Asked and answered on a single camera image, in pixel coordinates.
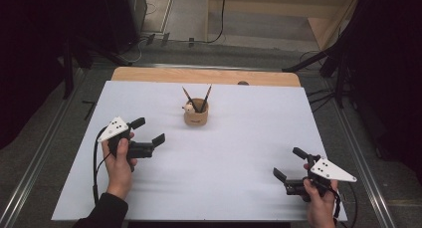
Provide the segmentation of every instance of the white tabletop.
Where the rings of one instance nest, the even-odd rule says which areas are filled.
[[[209,85],[107,82],[53,214],[77,220],[94,208],[93,149],[99,131],[115,117],[145,117],[134,141],[165,133],[152,158],[140,159],[126,201],[127,220],[298,221],[306,204],[286,195],[273,175],[307,175],[295,146],[325,156],[303,88],[213,85],[204,126],[184,123],[187,99],[204,98]],[[99,149],[98,161],[102,160]],[[106,168],[99,191],[106,190]],[[340,220],[346,216],[341,207]]]

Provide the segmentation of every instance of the wooden cup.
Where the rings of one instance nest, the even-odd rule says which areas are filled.
[[[204,100],[202,99],[192,99],[193,103],[195,104],[196,108],[198,109],[198,113],[193,113],[193,114],[189,114],[189,113],[185,113],[184,114],[184,119],[186,124],[188,125],[205,125],[205,123],[207,123],[208,120],[208,102],[205,105],[204,111],[201,113],[201,108],[202,108],[202,104],[204,104]]]

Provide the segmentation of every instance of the person's left hand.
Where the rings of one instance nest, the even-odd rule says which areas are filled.
[[[102,142],[102,147],[103,156],[106,157],[109,154],[108,140]],[[126,159],[127,151],[128,140],[122,138],[118,142],[116,157],[109,155],[105,160],[105,167],[108,173],[108,187],[106,192],[122,200],[126,198],[132,186],[132,172]],[[131,159],[130,163],[136,166],[137,159]]]

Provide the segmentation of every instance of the person's right hand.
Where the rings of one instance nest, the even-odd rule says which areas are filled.
[[[109,154],[108,140],[103,141],[103,155]],[[106,192],[124,200],[132,186],[132,172],[127,163],[128,140],[122,138],[117,146],[116,157],[109,155],[105,160],[105,167],[108,173],[108,187]],[[137,159],[133,158],[131,164],[135,166]]]
[[[334,209],[334,194],[326,192],[324,197],[320,197],[317,188],[311,184],[309,179],[304,180],[305,190],[311,197],[311,202],[308,204],[308,222],[314,228],[331,228],[335,227],[332,218],[332,211]],[[337,191],[337,181],[331,181],[331,187]]]

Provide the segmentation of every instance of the black sleeve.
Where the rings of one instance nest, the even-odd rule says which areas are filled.
[[[80,219],[74,228],[118,228],[123,223],[124,216],[127,212],[127,203],[120,198],[103,193],[99,203],[84,219]]]

